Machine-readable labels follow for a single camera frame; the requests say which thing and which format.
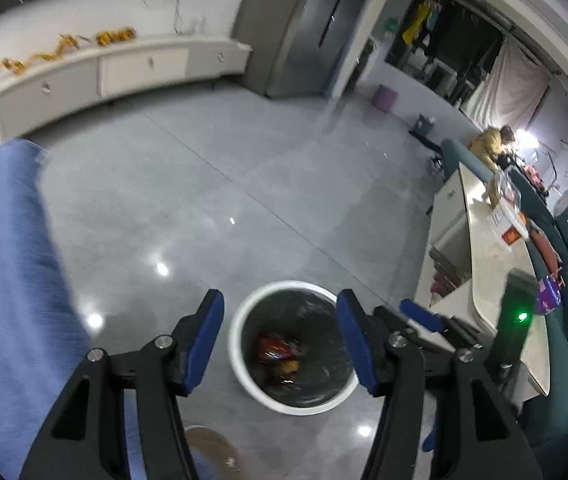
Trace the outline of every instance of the black device with green light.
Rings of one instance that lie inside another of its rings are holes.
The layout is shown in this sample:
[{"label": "black device with green light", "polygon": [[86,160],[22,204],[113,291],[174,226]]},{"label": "black device with green light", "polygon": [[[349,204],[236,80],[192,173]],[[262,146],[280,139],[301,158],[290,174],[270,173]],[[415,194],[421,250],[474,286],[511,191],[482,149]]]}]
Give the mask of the black device with green light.
[{"label": "black device with green light", "polygon": [[530,274],[513,269],[506,278],[497,334],[484,366],[497,383],[506,382],[519,365],[533,321],[538,283]]}]

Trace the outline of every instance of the blue gripper pad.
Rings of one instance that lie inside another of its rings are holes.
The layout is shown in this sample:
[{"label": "blue gripper pad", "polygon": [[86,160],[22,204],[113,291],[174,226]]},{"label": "blue gripper pad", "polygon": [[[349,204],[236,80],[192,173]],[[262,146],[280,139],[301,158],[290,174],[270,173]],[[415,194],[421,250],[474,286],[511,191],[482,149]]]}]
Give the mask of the blue gripper pad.
[{"label": "blue gripper pad", "polygon": [[343,290],[337,295],[336,316],[360,384],[374,396],[379,386],[375,377],[375,361],[360,325],[368,320],[352,290]]},{"label": "blue gripper pad", "polygon": [[223,319],[224,296],[216,290],[208,312],[189,348],[186,374],[182,380],[182,387],[186,394],[190,394],[193,388],[202,382],[204,370],[206,370],[210,353],[213,351],[215,339],[218,338],[219,327],[222,325]]},{"label": "blue gripper pad", "polygon": [[400,312],[431,332],[442,332],[444,325],[438,316],[411,300],[402,300]]}]

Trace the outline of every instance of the white curtain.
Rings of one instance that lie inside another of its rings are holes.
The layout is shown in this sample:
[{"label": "white curtain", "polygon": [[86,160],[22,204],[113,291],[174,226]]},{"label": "white curtain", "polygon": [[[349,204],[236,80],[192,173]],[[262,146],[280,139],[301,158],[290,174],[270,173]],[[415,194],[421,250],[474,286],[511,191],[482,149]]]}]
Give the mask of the white curtain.
[{"label": "white curtain", "polygon": [[480,129],[507,124],[526,128],[548,86],[548,72],[530,60],[511,38],[502,45],[493,70],[462,105]]}]

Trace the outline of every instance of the refrigerator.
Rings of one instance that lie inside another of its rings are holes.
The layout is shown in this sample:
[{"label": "refrigerator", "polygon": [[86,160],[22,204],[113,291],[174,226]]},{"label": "refrigerator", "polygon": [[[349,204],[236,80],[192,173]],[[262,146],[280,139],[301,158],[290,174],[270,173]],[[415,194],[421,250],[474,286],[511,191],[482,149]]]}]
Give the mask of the refrigerator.
[{"label": "refrigerator", "polygon": [[253,53],[242,83],[270,98],[328,92],[366,0],[242,0],[233,37]]}]

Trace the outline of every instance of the brown shoe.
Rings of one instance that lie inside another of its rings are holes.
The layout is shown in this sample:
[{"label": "brown shoe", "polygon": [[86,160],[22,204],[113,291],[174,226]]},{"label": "brown shoe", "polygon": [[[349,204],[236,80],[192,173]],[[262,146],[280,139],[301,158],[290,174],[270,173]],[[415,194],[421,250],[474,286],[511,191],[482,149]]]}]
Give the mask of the brown shoe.
[{"label": "brown shoe", "polygon": [[190,426],[184,435],[190,447],[199,449],[218,466],[222,480],[246,480],[237,451],[222,434],[205,426]]}]

